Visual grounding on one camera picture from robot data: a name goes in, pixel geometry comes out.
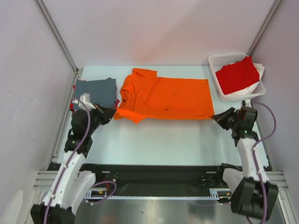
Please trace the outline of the orange t-shirt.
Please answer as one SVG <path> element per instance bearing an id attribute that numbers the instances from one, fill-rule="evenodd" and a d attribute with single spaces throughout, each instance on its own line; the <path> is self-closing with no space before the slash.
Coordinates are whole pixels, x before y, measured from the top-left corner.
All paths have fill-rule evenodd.
<path id="1" fill-rule="evenodd" d="M 157 71 L 134 68 L 120 90 L 114 119 L 139 123 L 145 118 L 203 120 L 214 115 L 206 79 L 159 77 Z"/>

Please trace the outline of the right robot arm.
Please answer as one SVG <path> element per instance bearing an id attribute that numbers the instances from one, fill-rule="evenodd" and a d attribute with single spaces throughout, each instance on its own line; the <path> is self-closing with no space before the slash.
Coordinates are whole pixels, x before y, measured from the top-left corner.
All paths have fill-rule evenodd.
<path id="1" fill-rule="evenodd" d="M 216 172 L 215 181 L 220 187 L 230 189 L 231 211 L 250 220 L 255 218 L 262 224 L 269 220 L 278 197 L 277 185 L 271 183 L 257 152 L 261 143 L 253 131 L 258 112 L 243 105 L 240 109 L 233 107 L 212 116 L 223 129 L 232 131 L 232 139 L 240 155 L 242 169 L 223 163 Z"/>

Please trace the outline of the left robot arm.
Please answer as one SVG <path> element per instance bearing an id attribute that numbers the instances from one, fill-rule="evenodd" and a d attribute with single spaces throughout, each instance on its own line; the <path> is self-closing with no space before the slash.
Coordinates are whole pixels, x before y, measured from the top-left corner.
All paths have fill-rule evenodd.
<path id="1" fill-rule="evenodd" d="M 79 109 L 72 114 L 58 173 L 42 202 L 31 208 L 35 224 L 75 223 L 78 207 L 87 191 L 103 182 L 99 166 L 86 163 L 93 144 L 92 134 L 99 126 L 108 124 L 115 112 L 115 108 L 94 104 L 91 109 Z"/>

